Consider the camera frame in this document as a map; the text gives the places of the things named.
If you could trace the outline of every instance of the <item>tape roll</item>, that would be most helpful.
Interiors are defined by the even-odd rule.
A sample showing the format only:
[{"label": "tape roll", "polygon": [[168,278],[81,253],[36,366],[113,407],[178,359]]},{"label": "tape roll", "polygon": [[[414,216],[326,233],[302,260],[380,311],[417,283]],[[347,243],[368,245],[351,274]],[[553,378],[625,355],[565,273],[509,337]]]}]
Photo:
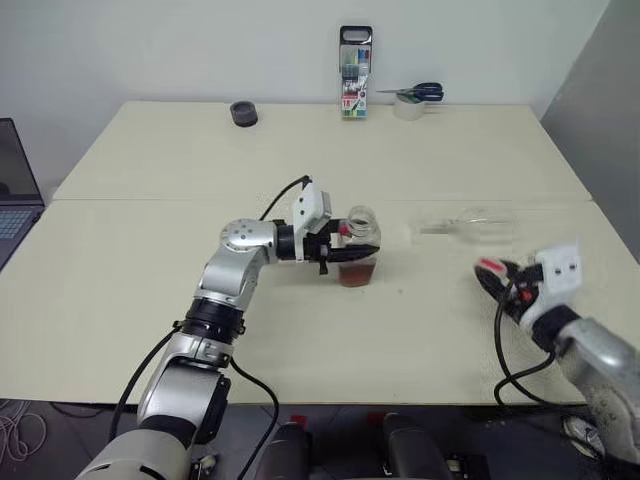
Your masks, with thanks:
[{"label": "tape roll", "polygon": [[405,95],[396,93],[396,101],[393,104],[393,114],[402,120],[417,120],[424,112],[424,104],[415,102]]}]

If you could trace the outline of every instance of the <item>brown liquid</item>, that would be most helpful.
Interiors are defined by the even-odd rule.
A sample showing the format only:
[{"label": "brown liquid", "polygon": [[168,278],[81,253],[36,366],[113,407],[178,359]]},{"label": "brown liquid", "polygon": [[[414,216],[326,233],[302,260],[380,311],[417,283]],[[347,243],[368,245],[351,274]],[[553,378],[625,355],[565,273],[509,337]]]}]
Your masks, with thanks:
[{"label": "brown liquid", "polygon": [[361,287],[371,280],[375,263],[340,265],[340,283],[343,287]]}]

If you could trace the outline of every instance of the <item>laptop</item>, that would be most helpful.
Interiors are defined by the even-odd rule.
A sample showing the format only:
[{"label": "laptop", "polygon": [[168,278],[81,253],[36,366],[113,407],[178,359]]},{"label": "laptop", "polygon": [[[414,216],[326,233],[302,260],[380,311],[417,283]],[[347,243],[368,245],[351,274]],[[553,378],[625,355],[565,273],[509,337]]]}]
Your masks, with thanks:
[{"label": "laptop", "polygon": [[0,270],[44,211],[13,120],[0,118]]}]

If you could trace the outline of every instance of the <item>gray floor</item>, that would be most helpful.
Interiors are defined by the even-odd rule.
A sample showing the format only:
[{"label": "gray floor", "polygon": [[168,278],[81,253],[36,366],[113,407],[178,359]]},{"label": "gray floor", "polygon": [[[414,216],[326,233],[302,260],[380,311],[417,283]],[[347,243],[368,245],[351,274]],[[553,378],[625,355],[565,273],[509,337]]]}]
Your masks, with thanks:
[{"label": "gray floor", "polygon": [[[78,407],[66,408],[73,412],[91,412]],[[91,419],[69,418],[41,402],[34,402],[30,411],[45,418],[47,440],[42,449],[25,462],[5,458],[0,465],[2,480],[72,479],[105,444],[110,412]],[[463,408],[284,406],[279,418],[283,423],[292,415],[306,417],[307,430],[314,438],[312,480],[340,480],[382,476],[375,423],[388,411],[405,413],[425,426],[445,454],[485,455],[492,480],[597,478],[591,472],[590,463],[567,442],[513,420],[472,420],[469,411]],[[198,447],[198,454],[220,455],[210,478],[235,478],[270,419],[270,407],[230,407],[216,440]],[[550,428],[557,429],[559,425],[553,417],[538,421]],[[125,415],[122,430],[133,428],[134,424],[134,416]],[[25,422],[22,433],[27,442],[36,435],[35,429],[35,424]],[[246,478],[252,479],[254,472],[255,465]]]}]

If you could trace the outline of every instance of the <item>scissors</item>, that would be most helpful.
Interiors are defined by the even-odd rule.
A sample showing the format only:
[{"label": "scissors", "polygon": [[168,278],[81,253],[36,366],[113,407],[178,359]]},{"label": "scissors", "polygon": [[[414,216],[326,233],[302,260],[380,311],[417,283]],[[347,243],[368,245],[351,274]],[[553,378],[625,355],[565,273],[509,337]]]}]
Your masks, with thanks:
[{"label": "scissors", "polygon": [[444,98],[442,85],[437,82],[419,83],[413,88],[400,88],[398,90],[378,90],[378,93],[395,93],[408,98],[415,98],[420,102],[441,102]]}]

